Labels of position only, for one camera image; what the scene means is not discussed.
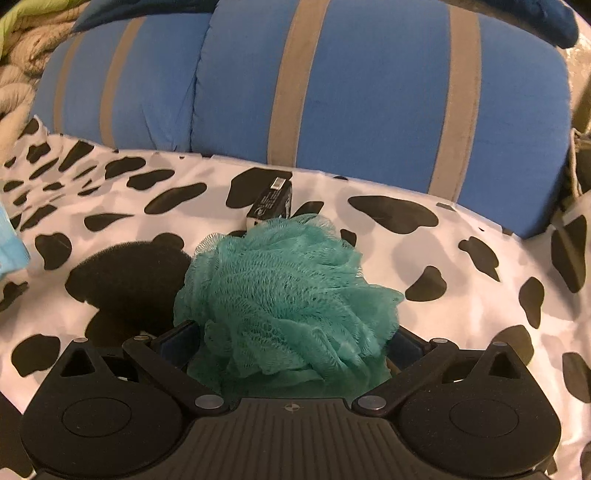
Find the teal bath loofah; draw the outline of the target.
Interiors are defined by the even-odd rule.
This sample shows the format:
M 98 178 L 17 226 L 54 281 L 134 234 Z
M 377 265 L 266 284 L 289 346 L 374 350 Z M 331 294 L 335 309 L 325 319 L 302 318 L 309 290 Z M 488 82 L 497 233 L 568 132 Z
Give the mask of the teal bath loofah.
M 369 283 L 328 219 L 274 219 L 195 250 L 174 301 L 202 337 L 187 372 L 229 399 L 353 400 L 387 381 L 403 295 Z

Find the blue tissue pack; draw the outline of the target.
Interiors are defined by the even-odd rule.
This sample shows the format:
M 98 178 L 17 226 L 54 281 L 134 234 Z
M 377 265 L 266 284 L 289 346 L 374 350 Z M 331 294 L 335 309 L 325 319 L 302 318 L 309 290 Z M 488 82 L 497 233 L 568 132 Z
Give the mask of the blue tissue pack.
M 30 261 L 29 252 L 12 226 L 4 209 L 0 206 L 0 277 L 26 268 Z

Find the black foam sponge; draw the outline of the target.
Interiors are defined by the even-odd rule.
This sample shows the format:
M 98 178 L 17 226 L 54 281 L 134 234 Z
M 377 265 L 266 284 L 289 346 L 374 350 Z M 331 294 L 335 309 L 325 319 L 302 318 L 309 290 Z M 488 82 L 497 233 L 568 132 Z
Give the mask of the black foam sponge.
M 125 326 L 160 335 L 173 326 L 173 305 L 190 257 L 162 242 L 127 242 L 104 249 L 71 270 L 67 293 Z

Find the cow print blanket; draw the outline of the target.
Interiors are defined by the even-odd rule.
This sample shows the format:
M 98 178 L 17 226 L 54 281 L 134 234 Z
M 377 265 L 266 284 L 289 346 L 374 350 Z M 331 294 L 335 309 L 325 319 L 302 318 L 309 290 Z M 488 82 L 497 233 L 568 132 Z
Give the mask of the cow print blanket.
M 109 318 L 99 295 L 69 293 L 69 274 L 114 246 L 192 254 L 214 234 L 238 234 L 276 174 L 243 160 L 114 150 L 30 122 L 1 160 L 1 202 L 30 253 L 1 281 L 1 474 L 31 472 L 18 422 L 68 343 L 153 333 Z M 510 344 L 555 408 L 555 479 L 590 475 L 590 199 L 582 196 L 528 240 L 441 199 L 344 176 L 295 170 L 293 207 L 318 213 L 363 256 L 363 274 L 404 295 L 401 323 L 463 348 Z

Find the small black box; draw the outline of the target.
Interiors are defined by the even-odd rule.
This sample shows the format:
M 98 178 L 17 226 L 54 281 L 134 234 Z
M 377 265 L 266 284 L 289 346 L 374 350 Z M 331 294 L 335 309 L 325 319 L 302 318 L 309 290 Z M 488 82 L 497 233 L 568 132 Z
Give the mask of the small black box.
M 289 179 L 276 177 L 253 202 L 245 217 L 247 230 L 276 218 L 287 219 L 291 215 L 293 185 Z

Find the blue striped cushion right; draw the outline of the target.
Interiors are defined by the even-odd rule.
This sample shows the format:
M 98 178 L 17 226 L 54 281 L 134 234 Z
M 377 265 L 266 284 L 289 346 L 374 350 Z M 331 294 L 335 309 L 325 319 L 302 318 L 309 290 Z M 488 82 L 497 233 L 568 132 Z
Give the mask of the blue striped cushion right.
M 521 237 L 555 209 L 566 64 L 513 25 L 441 1 L 221 1 L 190 146 L 428 193 Z

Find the blue striped cushion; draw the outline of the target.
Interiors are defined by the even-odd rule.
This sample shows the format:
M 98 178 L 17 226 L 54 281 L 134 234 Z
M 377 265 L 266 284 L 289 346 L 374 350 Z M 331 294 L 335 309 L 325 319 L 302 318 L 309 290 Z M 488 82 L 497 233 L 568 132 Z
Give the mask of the blue striped cushion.
M 441 1 L 221 1 L 190 146 L 428 193 L 521 237 L 555 209 L 566 64 L 513 25 Z
M 187 152 L 208 13 L 148 15 L 77 33 L 51 54 L 32 115 L 113 149 Z

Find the blue striped cushion left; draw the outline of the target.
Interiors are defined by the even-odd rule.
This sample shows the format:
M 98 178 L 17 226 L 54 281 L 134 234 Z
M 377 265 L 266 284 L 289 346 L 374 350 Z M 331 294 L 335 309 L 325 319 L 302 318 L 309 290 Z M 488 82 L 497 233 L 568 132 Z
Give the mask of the blue striped cushion left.
M 208 13 L 148 15 L 77 33 L 51 54 L 32 115 L 113 149 L 187 152 Z

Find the beige knitted blanket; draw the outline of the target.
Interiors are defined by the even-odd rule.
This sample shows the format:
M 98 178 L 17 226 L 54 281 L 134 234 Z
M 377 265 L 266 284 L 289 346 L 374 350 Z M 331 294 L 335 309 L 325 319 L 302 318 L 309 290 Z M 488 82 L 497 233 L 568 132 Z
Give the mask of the beige knitted blanket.
M 1 43 L 2 160 L 9 157 L 28 122 L 37 84 L 51 54 L 72 36 L 75 21 L 17 30 Z

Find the dark blue pillow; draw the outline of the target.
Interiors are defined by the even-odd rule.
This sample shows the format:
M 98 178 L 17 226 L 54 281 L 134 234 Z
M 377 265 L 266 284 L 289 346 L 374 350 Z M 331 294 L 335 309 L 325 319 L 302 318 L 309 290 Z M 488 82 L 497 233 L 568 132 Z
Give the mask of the dark blue pillow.
M 518 26 L 562 49 L 579 39 L 574 11 L 562 1 L 449 1 Z M 146 15 L 212 13 L 217 1 L 91 1 L 76 20 L 76 33 Z

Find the green quilt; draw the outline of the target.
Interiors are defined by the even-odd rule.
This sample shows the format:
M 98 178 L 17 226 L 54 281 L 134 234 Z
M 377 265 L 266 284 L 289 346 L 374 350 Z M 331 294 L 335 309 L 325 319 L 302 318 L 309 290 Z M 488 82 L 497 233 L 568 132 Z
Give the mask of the green quilt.
M 1 43 L 17 30 L 75 21 L 88 4 L 83 0 L 19 1 L 1 18 Z

